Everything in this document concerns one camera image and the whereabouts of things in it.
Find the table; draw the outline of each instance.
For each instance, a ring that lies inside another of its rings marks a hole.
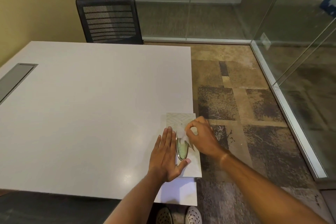
[[[165,114],[193,112],[190,47],[33,41],[0,78],[18,63],[35,68],[0,104],[3,189],[122,199]],[[197,205],[194,178],[155,201]]]

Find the black office chair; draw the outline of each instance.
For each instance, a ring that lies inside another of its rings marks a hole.
[[[144,44],[135,0],[76,0],[87,43]]]

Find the person's right hand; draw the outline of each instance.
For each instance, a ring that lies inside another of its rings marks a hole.
[[[197,128],[197,136],[191,131],[192,127]],[[191,121],[185,127],[185,132],[190,142],[195,145],[201,153],[215,159],[221,159],[223,155],[229,154],[228,150],[220,146],[209,122],[204,119],[203,116],[199,116]]]

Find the white shoe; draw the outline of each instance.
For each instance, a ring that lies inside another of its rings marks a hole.
[[[185,215],[185,224],[202,224],[202,217],[195,206],[190,206]]]
[[[159,210],[156,215],[156,224],[173,224],[173,218],[171,217],[170,211],[167,207]]]

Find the blue sign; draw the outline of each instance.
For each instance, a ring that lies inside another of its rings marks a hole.
[[[329,15],[336,17],[336,0],[323,0],[320,7]]]

